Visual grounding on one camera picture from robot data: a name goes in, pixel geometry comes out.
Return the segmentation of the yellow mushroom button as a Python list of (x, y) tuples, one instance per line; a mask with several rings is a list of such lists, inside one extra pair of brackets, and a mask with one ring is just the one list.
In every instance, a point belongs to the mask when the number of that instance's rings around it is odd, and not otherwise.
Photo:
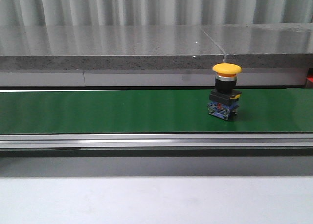
[(242, 69), (232, 63), (219, 63), (213, 66), (216, 73), (215, 86), (209, 95), (208, 114), (228, 121), (237, 115), (241, 92), (235, 90), (237, 74)]

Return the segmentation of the green conveyor belt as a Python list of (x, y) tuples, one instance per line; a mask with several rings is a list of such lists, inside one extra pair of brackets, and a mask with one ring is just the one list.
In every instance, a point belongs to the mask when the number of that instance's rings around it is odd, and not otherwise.
[(3, 92), (2, 134), (311, 132), (311, 89), (243, 89), (238, 114), (207, 113), (209, 90)]

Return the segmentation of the grey stone slab right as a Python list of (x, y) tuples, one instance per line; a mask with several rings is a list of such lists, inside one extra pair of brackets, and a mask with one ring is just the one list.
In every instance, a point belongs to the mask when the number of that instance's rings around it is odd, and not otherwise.
[(312, 68), (313, 25), (207, 25), (202, 30), (242, 68)]

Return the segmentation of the grey stone slab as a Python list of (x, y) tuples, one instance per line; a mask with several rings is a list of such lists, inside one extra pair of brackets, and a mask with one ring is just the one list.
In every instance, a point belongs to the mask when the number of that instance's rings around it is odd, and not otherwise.
[(209, 69), (223, 52), (199, 26), (3, 26), (1, 70)]
[(207, 25), (202, 30), (242, 68), (312, 68), (313, 25)]

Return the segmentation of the grey stone slab left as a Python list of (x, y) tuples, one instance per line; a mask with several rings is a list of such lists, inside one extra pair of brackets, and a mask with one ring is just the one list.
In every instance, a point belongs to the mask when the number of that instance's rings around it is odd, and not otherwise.
[(3, 26), (1, 70), (209, 69), (223, 52), (199, 26)]

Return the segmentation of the red plastic tray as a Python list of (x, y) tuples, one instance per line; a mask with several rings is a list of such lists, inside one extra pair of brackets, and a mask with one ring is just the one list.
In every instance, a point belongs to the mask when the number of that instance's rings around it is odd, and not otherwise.
[(309, 69), (306, 83), (305, 83), (305, 88), (313, 88), (313, 69)]

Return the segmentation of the white corrugated curtain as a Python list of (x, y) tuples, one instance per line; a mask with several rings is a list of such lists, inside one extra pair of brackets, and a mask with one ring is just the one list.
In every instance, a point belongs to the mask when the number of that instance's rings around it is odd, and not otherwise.
[(313, 0), (0, 0), (2, 26), (311, 23)]

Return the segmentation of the silver conveyor frame rail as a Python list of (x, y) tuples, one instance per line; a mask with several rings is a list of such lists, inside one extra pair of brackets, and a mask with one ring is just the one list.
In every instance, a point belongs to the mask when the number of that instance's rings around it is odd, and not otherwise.
[(14, 149), (222, 149), (312, 148), (312, 133), (12, 134), (0, 137)]

